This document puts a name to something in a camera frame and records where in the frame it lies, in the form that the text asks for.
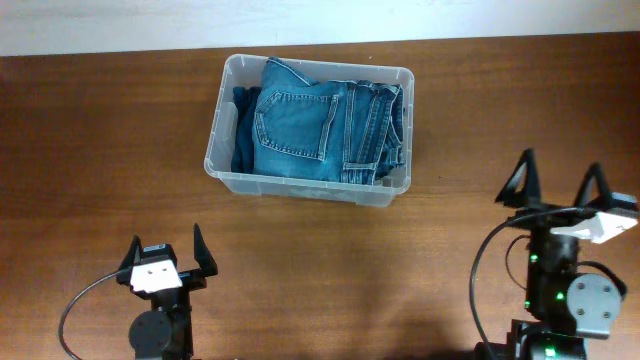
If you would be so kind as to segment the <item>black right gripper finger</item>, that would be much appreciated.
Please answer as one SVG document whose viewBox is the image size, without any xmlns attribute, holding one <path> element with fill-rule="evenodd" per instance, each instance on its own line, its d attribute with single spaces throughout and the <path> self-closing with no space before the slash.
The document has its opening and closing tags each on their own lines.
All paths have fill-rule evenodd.
<svg viewBox="0 0 640 360">
<path fill-rule="evenodd" d="M 612 205 L 612 192 L 606 181 L 602 166 L 595 162 L 583 177 L 574 200 L 575 207 L 608 210 Z"/>
<path fill-rule="evenodd" d="M 541 204 L 541 190 L 533 149 L 522 152 L 512 174 L 495 198 L 505 207 L 536 208 Z"/>
</svg>

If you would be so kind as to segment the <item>dark blue jeans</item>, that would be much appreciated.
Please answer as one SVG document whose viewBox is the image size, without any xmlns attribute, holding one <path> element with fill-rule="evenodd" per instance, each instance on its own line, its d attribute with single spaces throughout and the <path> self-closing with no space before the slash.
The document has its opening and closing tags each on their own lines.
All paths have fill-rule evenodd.
<svg viewBox="0 0 640 360">
<path fill-rule="evenodd" d="M 275 57 L 261 80 L 254 174 L 373 185 L 405 164 L 401 85 L 319 82 Z"/>
</svg>

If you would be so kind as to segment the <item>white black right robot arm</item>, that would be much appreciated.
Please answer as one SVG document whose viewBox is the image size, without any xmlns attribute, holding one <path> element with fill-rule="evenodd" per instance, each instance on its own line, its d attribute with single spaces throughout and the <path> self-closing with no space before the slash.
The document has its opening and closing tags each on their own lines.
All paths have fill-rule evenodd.
<svg viewBox="0 0 640 360">
<path fill-rule="evenodd" d="M 612 191 L 601 165 L 594 163 L 572 205 L 545 203 L 534 154 L 526 150 L 496 200 L 515 213 L 480 247 L 486 249 L 505 228 L 522 230 L 528 242 L 524 308 L 532 318 L 512 320 L 503 344 L 483 336 L 474 358 L 585 359 L 588 340 L 609 338 L 628 288 L 606 265 L 580 260 L 579 244 L 602 244 L 636 226 L 637 199 Z"/>
</svg>

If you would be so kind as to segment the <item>clear plastic storage bin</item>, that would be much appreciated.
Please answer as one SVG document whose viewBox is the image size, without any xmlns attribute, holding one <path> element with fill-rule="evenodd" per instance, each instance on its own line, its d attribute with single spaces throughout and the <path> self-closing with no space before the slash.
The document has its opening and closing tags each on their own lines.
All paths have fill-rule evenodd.
<svg viewBox="0 0 640 360">
<path fill-rule="evenodd" d="M 219 179 L 236 194 L 323 199 L 372 207 L 386 207 L 396 196 L 408 190 L 411 184 L 415 76 L 403 67 L 281 59 L 319 82 L 367 80 L 402 86 L 405 164 L 393 169 L 375 184 L 358 185 L 233 172 L 231 161 L 238 119 L 233 88 L 260 87 L 262 90 L 261 74 L 269 58 L 271 57 L 234 54 L 226 60 L 204 158 L 204 169 L 209 176 Z"/>
</svg>

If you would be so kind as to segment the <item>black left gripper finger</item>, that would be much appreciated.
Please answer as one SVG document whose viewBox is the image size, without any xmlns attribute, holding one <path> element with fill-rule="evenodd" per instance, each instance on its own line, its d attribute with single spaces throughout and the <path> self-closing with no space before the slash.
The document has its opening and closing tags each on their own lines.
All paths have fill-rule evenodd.
<svg viewBox="0 0 640 360">
<path fill-rule="evenodd" d="M 199 269 L 203 277 L 215 276 L 218 274 L 218 266 L 213 255 L 208 249 L 201 229 L 197 223 L 194 229 L 194 259 L 199 265 Z"/>
<path fill-rule="evenodd" d="M 140 260 L 141 251 L 141 239 L 137 235 L 134 235 L 131 245 L 129 246 L 129 249 L 124 259 L 122 260 L 118 270 L 121 271 L 132 268 L 134 264 Z"/>
</svg>

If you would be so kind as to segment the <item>dark blue shirt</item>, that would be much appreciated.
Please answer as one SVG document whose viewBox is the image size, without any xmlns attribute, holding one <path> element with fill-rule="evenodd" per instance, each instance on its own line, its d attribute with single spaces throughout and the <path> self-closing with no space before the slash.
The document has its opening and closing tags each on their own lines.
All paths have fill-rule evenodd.
<svg viewBox="0 0 640 360">
<path fill-rule="evenodd" d="M 260 87 L 234 87 L 233 101 L 238 112 L 235 148 L 231 170 L 237 173 L 252 173 L 254 168 L 254 142 L 252 127 Z"/>
</svg>

